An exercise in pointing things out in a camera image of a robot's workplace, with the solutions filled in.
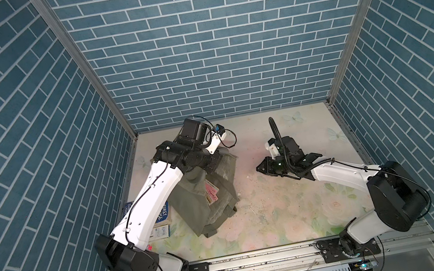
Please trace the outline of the pink folding fan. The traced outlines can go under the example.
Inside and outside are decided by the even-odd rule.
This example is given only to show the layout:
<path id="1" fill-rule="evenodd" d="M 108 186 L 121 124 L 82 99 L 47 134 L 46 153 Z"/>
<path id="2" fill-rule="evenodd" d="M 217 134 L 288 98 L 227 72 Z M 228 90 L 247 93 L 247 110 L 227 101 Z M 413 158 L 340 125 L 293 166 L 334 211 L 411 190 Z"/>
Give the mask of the pink folding fan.
<path id="1" fill-rule="evenodd" d="M 211 183 L 208 180 L 206 180 L 204 183 L 205 183 L 204 188 L 205 188 L 206 200 L 208 201 L 209 205 L 212 205 L 215 202 L 217 202 L 219 199 L 218 197 L 219 188 L 213 185 L 213 183 Z"/>

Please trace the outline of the olive green canvas tote bag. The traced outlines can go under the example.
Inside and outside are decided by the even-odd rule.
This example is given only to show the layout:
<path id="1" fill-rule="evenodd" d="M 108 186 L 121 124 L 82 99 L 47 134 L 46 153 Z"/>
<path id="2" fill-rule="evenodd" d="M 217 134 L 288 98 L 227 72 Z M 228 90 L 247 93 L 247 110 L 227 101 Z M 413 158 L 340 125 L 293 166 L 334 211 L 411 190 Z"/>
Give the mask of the olive green canvas tote bag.
<path id="1" fill-rule="evenodd" d="M 210 238 L 237 212 L 240 201 L 234 186 L 237 156 L 220 147 L 220 162 L 212 173 L 194 168 L 185 173 L 167 199 L 187 226 Z"/>

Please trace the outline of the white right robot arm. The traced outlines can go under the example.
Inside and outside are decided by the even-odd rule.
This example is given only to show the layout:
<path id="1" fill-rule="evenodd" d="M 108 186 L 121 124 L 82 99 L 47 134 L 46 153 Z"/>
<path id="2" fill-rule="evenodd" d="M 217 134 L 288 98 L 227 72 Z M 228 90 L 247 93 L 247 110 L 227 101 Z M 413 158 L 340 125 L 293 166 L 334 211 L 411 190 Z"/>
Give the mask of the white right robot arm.
<path id="1" fill-rule="evenodd" d="M 288 136 L 271 138 L 265 147 L 269 155 L 256 167 L 263 175 L 330 182 L 369 194 L 373 208 L 350 221 L 339 235 L 345 254 L 358 254 L 362 246 L 386 232 L 408 231 L 430 210 L 430 194 L 398 162 L 361 165 L 306 154 Z"/>

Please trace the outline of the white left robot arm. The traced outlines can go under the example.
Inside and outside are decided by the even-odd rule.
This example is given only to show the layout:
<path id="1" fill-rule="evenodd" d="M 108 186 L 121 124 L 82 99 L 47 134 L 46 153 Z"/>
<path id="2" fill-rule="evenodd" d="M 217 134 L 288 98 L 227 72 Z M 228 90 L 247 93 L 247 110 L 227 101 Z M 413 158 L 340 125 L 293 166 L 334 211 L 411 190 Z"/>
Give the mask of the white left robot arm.
<path id="1" fill-rule="evenodd" d="M 148 250 L 151 231 L 168 197 L 182 177 L 194 168 L 212 171 L 226 129 L 204 117 L 187 118 L 177 137 L 160 144 L 150 172 L 129 211 L 113 231 L 96 239 L 102 263 L 110 271 L 189 271 L 188 261 L 177 255 Z"/>

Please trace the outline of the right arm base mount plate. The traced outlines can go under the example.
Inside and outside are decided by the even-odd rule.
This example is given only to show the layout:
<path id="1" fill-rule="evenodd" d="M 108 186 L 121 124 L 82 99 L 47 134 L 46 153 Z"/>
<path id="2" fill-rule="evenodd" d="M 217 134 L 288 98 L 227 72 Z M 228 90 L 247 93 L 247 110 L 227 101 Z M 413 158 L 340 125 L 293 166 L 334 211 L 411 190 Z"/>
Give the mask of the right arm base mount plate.
<path id="1" fill-rule="evenodd" d="M 313 246 L 320 251 L 327 264 L 381 253 L 380 245 L 376 239 L 372 239 L 366 244 L 358 244 L 350 239 L 335 237 L 318 240 Z"/>

